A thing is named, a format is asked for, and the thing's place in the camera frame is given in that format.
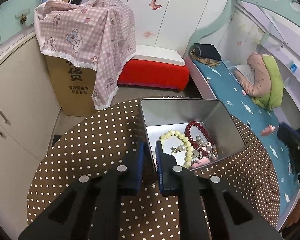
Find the dark metal tin box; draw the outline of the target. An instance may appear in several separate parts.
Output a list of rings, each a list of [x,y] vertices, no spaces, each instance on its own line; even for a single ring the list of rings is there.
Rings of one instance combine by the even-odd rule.
[[[178,165],[189,156],[181,148],[202,148],[209,164],[226,159],[245,148],[234,117],[219,100],[145,98],[140,101],[143,139],[156,166],[155,143],[160,140],[164,153]]]

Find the teal drawer unit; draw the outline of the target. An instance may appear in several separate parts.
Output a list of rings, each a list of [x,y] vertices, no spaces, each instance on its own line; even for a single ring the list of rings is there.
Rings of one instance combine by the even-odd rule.
[[[0,6],[0,45],[34,23],[41,0],[9,0]]]

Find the dark folded clothes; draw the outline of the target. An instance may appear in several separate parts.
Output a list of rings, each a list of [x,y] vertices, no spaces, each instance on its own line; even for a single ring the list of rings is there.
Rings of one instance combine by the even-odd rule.
[[[209,67],[217,67],[222,61],[220,53],[211,44],[194,43],[189,51],[189,56]]]

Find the blue candy print mattress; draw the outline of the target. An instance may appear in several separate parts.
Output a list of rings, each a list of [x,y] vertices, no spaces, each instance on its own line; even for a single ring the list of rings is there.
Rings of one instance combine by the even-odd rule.
[[[280,193],[280,211],[292,203],[299,190],[299,183],[292,171],[287,146],[277,138],[276,134],[260,136],[261,131],[269,124],[279,125],[274,111],[268,111],[254,104],[252,99],[243,94],[243,88],[228,70],[229,63],[220,63],[210,67],[196,60],[190,60],[188,67],[191,76],[203,98],[221,100],[229,113],[246,124],[262,142],[273,162]]]

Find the brown cardboard box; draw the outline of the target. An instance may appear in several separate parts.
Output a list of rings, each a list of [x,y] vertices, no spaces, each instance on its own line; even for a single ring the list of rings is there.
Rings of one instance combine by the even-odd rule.
[[[78,68],[65,59],[46,56],[47,68],[58,102],[65,115],[87,117],[96,112],[91,98],[96,72]]]

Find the pink bear magnet charm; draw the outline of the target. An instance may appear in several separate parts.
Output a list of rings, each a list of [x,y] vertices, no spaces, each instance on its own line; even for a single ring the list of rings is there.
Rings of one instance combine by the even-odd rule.
[[[271,133],[274,133],[275,128],[276,128],[276,127],[273,126],[273,125],[267,126],[266,128],[264,128],[264,129],[261,131],[260,136],[265,137],[265,136],[270,135]]]

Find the pink bear charm keychain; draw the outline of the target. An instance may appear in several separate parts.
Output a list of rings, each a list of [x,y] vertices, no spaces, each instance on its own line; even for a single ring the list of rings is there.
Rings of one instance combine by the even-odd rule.
[[[192,162],[192,165],[191,165],[191,168],[194,169],[194,168],[198,168],[198,167],[201,167],[201,166],[204,166],[204,165],[207,165],[210,163],[210,160],[208,158],[202,158],[200,160],[194,160]]]

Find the teal bunk bed frame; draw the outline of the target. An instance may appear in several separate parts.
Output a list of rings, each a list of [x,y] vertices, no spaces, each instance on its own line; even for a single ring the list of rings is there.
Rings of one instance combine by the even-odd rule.
[[[272,11],[285,0],[186,0],[196,9],[196,27],[189,44],[216,46],[227,62],[242,63],[256,51],[273,55],[284,81],[282,105],[275,109],[281,122],[300,126],[300,14],[296,0],[289,1],[288,16]]]

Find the red upholstered stool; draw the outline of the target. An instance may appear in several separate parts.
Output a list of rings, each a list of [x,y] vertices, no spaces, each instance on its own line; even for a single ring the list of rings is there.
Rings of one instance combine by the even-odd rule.
[[[119,85],[153,87],[182,91],[189,82],[190,72],[186,66],[176,64],[129,60],[117,83]]]

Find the pink and green pillow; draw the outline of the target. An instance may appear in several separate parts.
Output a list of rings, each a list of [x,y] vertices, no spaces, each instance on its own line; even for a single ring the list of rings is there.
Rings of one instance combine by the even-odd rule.
[[[283,79],[274,57],[253,52],[246,65],[236,65],[234,75],[254,104],[273,110],[281,106]]]

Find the white board on stool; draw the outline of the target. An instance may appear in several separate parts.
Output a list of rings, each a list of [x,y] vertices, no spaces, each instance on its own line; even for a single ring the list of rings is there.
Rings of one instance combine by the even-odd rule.
[[[136,54],[133,59],[185,66],[185,61],[175,50],[139,44],[136,45]]]

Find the brown polka dot tablecloth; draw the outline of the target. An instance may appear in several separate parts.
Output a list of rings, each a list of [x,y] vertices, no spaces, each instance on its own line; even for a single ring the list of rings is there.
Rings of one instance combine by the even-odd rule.
[[[95,178],[135,153],[138,99],[99,111],[70,128],[40,162],[27,195],[27,221],[33,222],[71,183],[81,176]],[[280,212],[279,184],[264,145],[239,119],[234,120],[245,149],[218,164],[196,171],[200,177],[218,175],[272,226]],[[120,239],[179,239],[178,200],[162,197],[154,180],[135,197],[124,197]]]

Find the pink checkered cloth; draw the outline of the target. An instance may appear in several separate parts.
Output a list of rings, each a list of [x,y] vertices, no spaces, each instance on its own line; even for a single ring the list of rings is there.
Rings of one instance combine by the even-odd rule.
[[[134,13],[126,3],[47,0],[34,10],[34,31],[43,55],[95,71],[91,99],[96,110],[111,105],[119,75],[136,54]]]

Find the white wardrobe with butterflies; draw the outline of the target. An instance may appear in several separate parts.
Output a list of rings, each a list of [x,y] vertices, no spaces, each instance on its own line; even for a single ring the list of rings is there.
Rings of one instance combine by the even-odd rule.
[[[184,54],[192,34],[214,22],[227,0],[120,0],[134,12],[137,44]]]

